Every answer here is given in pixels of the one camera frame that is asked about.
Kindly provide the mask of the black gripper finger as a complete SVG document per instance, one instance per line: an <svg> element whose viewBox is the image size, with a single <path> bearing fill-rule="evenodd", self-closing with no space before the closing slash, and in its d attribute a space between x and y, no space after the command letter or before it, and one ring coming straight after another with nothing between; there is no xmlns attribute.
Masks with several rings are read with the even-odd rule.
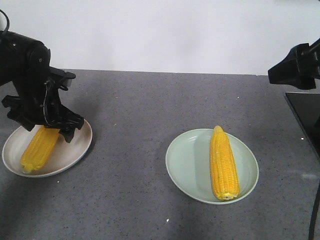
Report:
<svg viewBox="0 0 320 240"><path fill-rule="evenodd" d="M67 143L70 143L75 135L75 130L80 130L84 125L84 118L72 112L64 105L46 105L46 127L58 129Z"/></svg>
<svg viewBox="0 0 320 240"><path fill-rule="evenodd" d="M7 117L19 123L27 131L33 130L35 124L29 119L19 96L6 95L1 101L5 108L10 108Z"/></svg>
<svg viewBox="0 0 320 240"><path fill-rule="evenodd" d="M294 46L287 56L268 70L270 84L290 85L300 90L316 88L320 78L320 44L301 43Z"/></svg>

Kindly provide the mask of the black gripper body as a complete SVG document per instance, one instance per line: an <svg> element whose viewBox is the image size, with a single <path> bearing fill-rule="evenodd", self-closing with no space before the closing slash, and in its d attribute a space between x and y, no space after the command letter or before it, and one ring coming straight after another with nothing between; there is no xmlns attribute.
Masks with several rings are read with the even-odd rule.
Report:
<svg viewBox="0 0 320 240"><path fill-rule="evenodd" d="M46 125L46 105L61 104L50 78L51 51L34 39L9 41L9 80L35 125Z"/></svg>

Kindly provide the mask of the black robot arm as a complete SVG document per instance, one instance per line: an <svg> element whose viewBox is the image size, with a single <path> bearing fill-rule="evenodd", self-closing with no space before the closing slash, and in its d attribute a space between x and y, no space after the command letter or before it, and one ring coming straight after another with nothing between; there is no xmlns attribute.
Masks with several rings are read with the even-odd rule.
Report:
<svg viewBox="0 0 320 240"><path fill-rule="evenodd" d="M75 74L50 66L51 51L39 40L15 32L0 33L0 84L12 82L17 95L1 101L7 116L27 131L36 125L58 129L67 143L84 118L62 105L59 90L67 91Z"/></svg>

